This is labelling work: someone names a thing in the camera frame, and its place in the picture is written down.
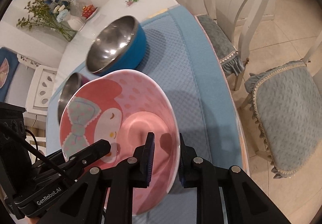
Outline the red steel bowl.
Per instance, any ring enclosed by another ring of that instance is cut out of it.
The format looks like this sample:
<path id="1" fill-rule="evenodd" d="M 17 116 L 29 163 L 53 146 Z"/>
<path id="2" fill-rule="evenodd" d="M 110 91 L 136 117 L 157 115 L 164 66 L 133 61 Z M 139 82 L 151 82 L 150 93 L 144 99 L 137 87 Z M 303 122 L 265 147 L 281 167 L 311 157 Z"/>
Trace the red steel bowl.
<path id="1" fill-rule="evenodd" d="M 86 83 L 90 80 L 84 75 L 75 72 L 72 73 L 65 84 L 63 85 L 62 92 L 60 93 L 60 97 L 58 99 L 58 124 L 61 123 L 61 118 L 65 108 L 67 107 L 68 102 L 71 100 L 73 95 Z"/>

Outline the white chair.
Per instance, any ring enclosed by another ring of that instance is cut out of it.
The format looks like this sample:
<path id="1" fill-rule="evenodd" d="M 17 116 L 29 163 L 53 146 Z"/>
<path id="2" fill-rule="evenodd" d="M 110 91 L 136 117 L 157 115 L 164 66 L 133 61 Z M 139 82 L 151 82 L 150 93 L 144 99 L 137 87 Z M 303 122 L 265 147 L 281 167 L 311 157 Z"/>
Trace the white chair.
<path id="1" fill-rule="evenodd" d="M 294 175 L 321 143 L 321 72 L 307 68 L 319 47 L 321 36 L 301 60 L 252 73 L 245 82 L 242 106 L 250 106 L 266 148 L 257 155 L 271 163 L 276 179 Z"/>
<path id="2" fill-rule="evenodd" d="M 56 75 L 56 68 L 40 65 L 35 69 L 26 99 L 27 112 L 47 116 Z"/>
<path id="3" fill-rule="evenodd" d="M 269 0 L 204 0 L 207 13 L 196 17 L 225 76 L 235 76 L 234 91 L 242 84 L 249 46 L 268 3 Z"/>

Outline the white chair far left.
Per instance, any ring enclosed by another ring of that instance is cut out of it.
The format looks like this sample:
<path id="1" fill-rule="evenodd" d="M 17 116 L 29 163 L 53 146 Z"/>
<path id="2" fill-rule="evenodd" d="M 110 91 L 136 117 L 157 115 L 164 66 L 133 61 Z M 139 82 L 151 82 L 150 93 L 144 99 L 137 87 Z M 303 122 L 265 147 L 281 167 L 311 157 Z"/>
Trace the white chair far left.
<path id="1" fill-rule="evenodd" d="M 40 65 L 35 69 L 26 99 L 27 112 L 47 116 L 56 75 L 56 68 Z"/>

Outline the glass vase with greenery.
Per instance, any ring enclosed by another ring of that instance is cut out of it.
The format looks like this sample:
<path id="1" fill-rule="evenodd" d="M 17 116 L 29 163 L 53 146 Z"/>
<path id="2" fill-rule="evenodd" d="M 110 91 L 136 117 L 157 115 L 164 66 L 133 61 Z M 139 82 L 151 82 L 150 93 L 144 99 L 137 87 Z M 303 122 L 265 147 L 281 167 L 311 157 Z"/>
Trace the glass vase with greenery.
<path id="1" fill-rule="evenodd" d="M 51 11 L 51 7 L 45 0 L 29 1 L 24 10 L 27 11 L 27 16 L 17 20 L 16 27 L 27 29 L 47 29 L 53 31 L 65 38 L 68 42 L 75 36 L 76 31 L 67 27 L 63 21 L 58 22 L 56 15 Z"/>

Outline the pink cartoon bowl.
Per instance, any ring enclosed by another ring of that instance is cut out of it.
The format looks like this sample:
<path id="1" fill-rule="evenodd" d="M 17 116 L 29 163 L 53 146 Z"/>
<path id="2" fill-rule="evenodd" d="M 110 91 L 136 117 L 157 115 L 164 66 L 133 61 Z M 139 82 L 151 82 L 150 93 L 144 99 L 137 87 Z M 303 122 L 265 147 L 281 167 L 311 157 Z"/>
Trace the pink cartoon bowl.
<path id="1" fill-rule="evenodd" d="M 96 162 L 107 169 L 132 156 L 149 132 L 155 136 L 152 179 L 147 189 L 135 189 L 133 198 L 133 215 L 140 215 L 169 193 L 180 160 L 175 114 L 153 79 L 140 71 L 123 69 L 83 85 L 63 111 L 60 143 L 69 159 L 100 139 L 109 141 L 110 152 Z"/>

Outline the blue steel bowl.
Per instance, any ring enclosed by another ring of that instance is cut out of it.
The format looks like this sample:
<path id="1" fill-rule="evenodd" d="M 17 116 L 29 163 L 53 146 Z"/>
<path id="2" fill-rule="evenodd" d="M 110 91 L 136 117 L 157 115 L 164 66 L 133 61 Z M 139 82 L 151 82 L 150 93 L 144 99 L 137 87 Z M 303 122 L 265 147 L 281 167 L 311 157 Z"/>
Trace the blue steel bowl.
<path id="1" fill-rule="evenodd" d="M 139 21 L 122 16 L 106 26 L 92 42 L 87 70 L 98 76 L 121 69 L 135 69 L 146 53 L 146 35 Z"/>

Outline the white chair far right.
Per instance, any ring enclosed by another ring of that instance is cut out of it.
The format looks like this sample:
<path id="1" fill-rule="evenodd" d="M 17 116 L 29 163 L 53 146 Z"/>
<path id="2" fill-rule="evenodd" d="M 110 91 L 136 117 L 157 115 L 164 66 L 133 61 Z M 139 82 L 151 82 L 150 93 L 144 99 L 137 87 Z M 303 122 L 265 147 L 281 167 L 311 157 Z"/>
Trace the white chair far right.
<path id="1" fill-rule="evenodd" d="M 249 46 L 268 3 L 269 0 L 204 0 L 207 13 L 196 17 L 225 76 L 235 76 L 234 91 L 242 84 Z"/>

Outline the white vase with flowers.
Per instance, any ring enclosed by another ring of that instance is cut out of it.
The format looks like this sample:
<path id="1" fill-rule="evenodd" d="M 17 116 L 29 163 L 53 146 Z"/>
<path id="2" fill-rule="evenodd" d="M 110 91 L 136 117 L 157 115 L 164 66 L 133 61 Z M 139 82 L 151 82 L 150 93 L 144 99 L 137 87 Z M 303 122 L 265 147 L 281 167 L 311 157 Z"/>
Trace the white vase with flowers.
<path id="1" fill-rule="evenodd" d="M 77 0 L 45 0 L 45 4 L 50 7 L 50 13 L 54 16 L 55 20 L 62 24 L 66 22 L 71 30 L 79 31 L 84 26 L 84 20 L 71 13 L 71 10 L 76 6 Z"/>

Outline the white chair near right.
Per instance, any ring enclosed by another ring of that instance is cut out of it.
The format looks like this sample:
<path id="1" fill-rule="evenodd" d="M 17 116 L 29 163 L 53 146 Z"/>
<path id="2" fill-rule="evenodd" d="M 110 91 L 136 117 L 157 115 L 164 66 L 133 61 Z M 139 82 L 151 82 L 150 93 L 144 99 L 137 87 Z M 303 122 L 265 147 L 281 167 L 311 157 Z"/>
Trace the white chair near right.
<path id="1" fill-rule="evenodd" d="M 307 68 L 319 47 L 321 36 L 301 60 L 252 73 L 245 82 L 242 106 L 250 106 L 266 148 L 257 155 L 271 163 L 276 179 L 294 175 L 321 143 L 321 72 Z"/>

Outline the light blue table mat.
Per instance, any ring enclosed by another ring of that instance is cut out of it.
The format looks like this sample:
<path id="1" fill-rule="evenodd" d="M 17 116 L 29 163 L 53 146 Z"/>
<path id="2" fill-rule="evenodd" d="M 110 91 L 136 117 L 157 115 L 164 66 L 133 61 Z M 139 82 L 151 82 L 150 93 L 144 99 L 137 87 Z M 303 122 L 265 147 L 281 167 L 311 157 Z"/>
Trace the light blue table mat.
<path id="1" fill-rule="evenodd" d="M 142 24 L 146 55 L 137 70 L 160 85 L 175 112 L 185 144 L 215 166 L 240 166 L 249 173 L 244 132 L 219 60 L 195 17 L 174 7 Z M 61 148 L 57 107 L 61 87 L 50 99 L 46 150 Z M 133 223 L 196 223 L 196 189 L 177 176 L 169 194 Z"/>

